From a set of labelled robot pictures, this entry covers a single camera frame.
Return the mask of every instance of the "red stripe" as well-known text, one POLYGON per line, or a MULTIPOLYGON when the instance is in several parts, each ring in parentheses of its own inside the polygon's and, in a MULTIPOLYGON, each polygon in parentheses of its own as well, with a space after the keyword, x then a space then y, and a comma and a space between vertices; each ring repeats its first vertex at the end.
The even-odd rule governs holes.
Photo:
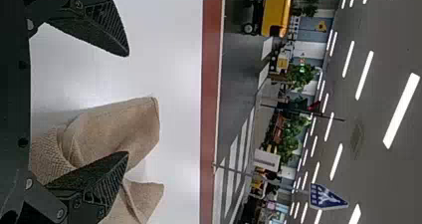
POLYGON ((220 61, 222 0, 204 0, 202 24, 202 98, 200 224, 212 224, 218 69, 220 61))

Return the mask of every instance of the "black mechanical arm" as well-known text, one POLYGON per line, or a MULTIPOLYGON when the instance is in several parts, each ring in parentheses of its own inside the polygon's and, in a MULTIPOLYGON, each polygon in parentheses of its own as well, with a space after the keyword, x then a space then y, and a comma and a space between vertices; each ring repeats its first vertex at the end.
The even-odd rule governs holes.
POLYGON ((118 194, 126 152, 114 153, 45 186, 28 169, 29 39, 44 23, 115 55, 129 55, 113 0, 0 0, 0 224, 99 223, 118 194))

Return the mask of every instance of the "blue sign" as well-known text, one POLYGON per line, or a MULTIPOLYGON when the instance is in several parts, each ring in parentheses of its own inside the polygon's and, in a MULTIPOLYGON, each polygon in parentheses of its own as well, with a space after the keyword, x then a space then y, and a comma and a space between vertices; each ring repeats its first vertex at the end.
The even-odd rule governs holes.
POLYGON ((310 186, 310 205, 316 210, 334 210, 348 207, 348 202, 331 192, 328 188, 313 183, 310 186))

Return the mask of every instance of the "yellow vehicle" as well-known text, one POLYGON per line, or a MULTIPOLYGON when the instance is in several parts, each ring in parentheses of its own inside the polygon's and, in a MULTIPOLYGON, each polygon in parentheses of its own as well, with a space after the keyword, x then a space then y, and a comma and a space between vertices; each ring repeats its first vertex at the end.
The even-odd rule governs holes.
POLYGON ((248 0, 254 6, 252 23, 243 32, 264 37, 284 37, 289 29, 292 0, 248 0))

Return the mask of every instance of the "fabric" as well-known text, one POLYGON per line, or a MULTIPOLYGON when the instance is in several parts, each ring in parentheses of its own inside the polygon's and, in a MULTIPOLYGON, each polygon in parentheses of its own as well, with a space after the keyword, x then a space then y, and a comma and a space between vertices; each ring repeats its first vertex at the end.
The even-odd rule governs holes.
MULTIPOLYGON (((118 151, 128 151, 126 172, 158 144, 159 109, 155 98, 135 99, 83 112, 67 124, 34 138, 30 169, 42 184, 118 151)), ((164 185, 123 180, 104 224, 145 224, 164 185)))

